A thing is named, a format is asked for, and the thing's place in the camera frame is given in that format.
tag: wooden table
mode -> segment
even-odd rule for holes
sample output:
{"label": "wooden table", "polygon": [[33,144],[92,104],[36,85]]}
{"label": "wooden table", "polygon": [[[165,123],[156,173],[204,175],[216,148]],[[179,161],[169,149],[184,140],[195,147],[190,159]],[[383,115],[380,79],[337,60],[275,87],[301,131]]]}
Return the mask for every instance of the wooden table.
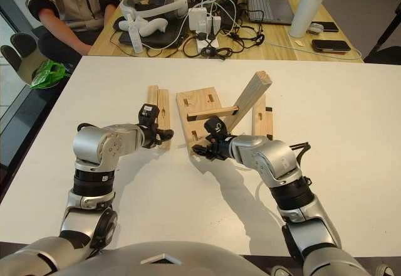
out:
{"label": "wooden table", "polygon": [[[292,7],[293,12],[295,13],[296,7],[299,0],[289,0],[289,3]],[[110,22],[106,25],[105,29],[102,31],[101,35],[97,39],[96,43],[93,45],[89,55],[111,55],[111,56],[128,56],[129,53],[135,56],[147,56],[146,51],[141,53],[140,55],[136,55],[133,52],[133,48],[127,45],[121,45],[118,42],[118,38],[120,37],[120,33],[115,33],[113,29],[113,23],[115,20],[120,17],[121,10],[118,8],[115,14],[112,16]],[[317,21],[333,21],[333,18],[330,16],[328,11],[321,6],[315,20]],[[249,23],[247,21],[244,22],[244,25],[252,26],[257,28],[256,23]],[[265,40],[271,41],[273,43],[283,45],[283,46],[291,46],[295,48],[300,48],[302,50],[313,51],[310,43],[313,39],[323,39],[323,40],[345,40],[351,47],[352,44],[346,38],[342,30],[338,33],[322,33],[319,36],[315,36],[312,34],[306,34],[303,38],[292,38],[288,35],[289,26],[283,26],[279,24],[264,24],[263,30],[265,34]],[[239,46],[236,43],[233,43],[229,38],[220,36],[218,37],[220,47],[231,47],[233,50],[239,50]],[[300,41],[304,46],[299,46],[295,41]],[[196,54],[196,45],[195,41],[191,41],[188,43],[187,48],[185,50],[190,54]],[[174,50],[164,50],[160,57],[165,57],[171,54]],[[150,55],[156,55],[159,51],[151,50]],[[351,50],[349,53],[345,55],[332,55],[340,58],[356,58],[358,57],[356,51]],[[185,55],[180,50],[176,54],[172,55],[174,58],[185,58]],[[236,59],[259,59],[259,60],[309,60],[309,61],[352,61],[352,62],[363,62],[363,60],[339,60],[336,58],[328,58],[325,56],[315,55],[312,53],[305,53],[302,51],[296,51],[292,49],[287,49],[283,47],[277,47],[270,45],[267,42],[264,42],[261,46],[255,46],[251,49],[244,50],[242,53],[235,53],[231,56],[231,58]]]}

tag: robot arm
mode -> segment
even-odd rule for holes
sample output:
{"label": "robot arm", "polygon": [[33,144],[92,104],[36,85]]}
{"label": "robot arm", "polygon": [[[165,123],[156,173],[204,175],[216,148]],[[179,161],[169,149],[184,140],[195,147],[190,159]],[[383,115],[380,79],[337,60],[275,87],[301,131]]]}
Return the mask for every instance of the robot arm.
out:
{"label": "robot arm", "polygon": [[211,144],[195,145],[194,152],[210,160],[235,159],[261,175],[286,223],[282,231],[288,250],[304,263],[304,275],[368,275],[341,249],[340,237],[290,147],[263,136],[229,135],[218,117],[209,119],[205,128]]}
{"label": "robot arm", "polygon": [[119,158],[161,144],[174,134],[157,128],[158,114],[157,106],[145,104],[138,124],[78,127],[74,186],[68,193],[60,235],[42,238],[0,260],[2,276],[48,275],[82,262],[111,242],[117,225],[112,203]]}

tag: black smartphone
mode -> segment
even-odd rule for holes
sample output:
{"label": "black smartphone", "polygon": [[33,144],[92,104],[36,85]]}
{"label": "black smartphone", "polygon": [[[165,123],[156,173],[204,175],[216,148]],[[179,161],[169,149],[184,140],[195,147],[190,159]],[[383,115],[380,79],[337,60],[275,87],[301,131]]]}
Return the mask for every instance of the black smartphone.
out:
{"label": "black smartphone", "polygon": [[323,31],[329,31],[332,33],[338,32],[338,27],[334,22],[320,22],[320,21],[313,21],[312,23],[318,23],[323,25]]}
{"label": "black smartphone", "polygon": [[346,41],[312,40],[312,47],[317,52],[346,53],[351,50]]}

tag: wooden plank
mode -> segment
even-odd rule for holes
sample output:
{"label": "wooden plank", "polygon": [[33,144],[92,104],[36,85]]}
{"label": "wooden plank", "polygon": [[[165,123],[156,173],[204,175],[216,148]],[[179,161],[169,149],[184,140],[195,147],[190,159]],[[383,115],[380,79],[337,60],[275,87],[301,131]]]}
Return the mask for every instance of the wooden plank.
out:
{"label": "wooden plank", "polygon": [[268,123],[268,131],[266,133],[266,136],[270,140],[273,140],[273,108],[272,107],[266,107],[266,121]]}
{"label": "wooden plank", "polygon": [[238,107],[226,107],[203,112],[188,113],[187,121],[205,120],[211,118],[212,116],[223,117],[227,115],[235,115],[237,111]]}
{"label": "wooden plank", "polygon": [[266,120],[266,94],[253,105],[252,135],[265,136],[268,132]]}
{"label": "wooden plank", "polygon": [[[157,97],[157,107],[160,110],[157,123],[159,129],[167,130],[170,129],[170,100],[169,91],[167,89],[159,89],[159,95]],[[159,146],[161,149],[170,149],[171,141],[165,141]]]}
{"label": "wooden plank", "polygon": [[273,139],[273,109],[266,106],[266,94],[253,105],[252,135]]}
{"label": "wooden plank", "polygon": [[227,116],[224,119],[228,133],[231,133],[238,122],[247,114],[251,107],[261,98],[262,94],[270,87],[271,79],[264,71],[258,71],[245,87],[234,106],[239,109],[236,115]]}
{"label": "wooden plank", "polygon": [[159,96],[159,86],[148,86],[147,103],[150,105],[157,105],[157,97]]}
{"label": "wooden plank", "polygon": [[188,122],[187,115],[189,112],[204,112],[219,109],[221,108],[220,100],[214,87],[180,92],[177,93],[175,99],[177,101],[188,153],[193,155],[192,146],[194,144],[206,146],[208,142],[205,138],[209,134],[204,128],[204,120]]}

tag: white table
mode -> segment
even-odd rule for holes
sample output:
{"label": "white table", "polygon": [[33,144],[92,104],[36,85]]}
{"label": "white table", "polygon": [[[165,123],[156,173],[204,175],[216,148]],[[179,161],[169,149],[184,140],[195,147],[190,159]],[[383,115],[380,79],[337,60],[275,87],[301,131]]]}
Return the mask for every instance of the white table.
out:
{"label": "white table", "polygon": [[[110,248],[152,240],[206,242],[240,254],[288,255],[280,219],[257,172],[233,160],[189,158],[175,94],[216,87],[233,105],[255,71],[273,80],[274,136],[309,141],[302,170],[313,181],[346,251],[401,255],[401,67],[310,61],[84,57],[0,206],[0,241],[58,235],[73,185],[76,126],[137,122],[147,86],[170,90],[171,150],[121,158]],[[251,133],[247,114],[234,134]]]}

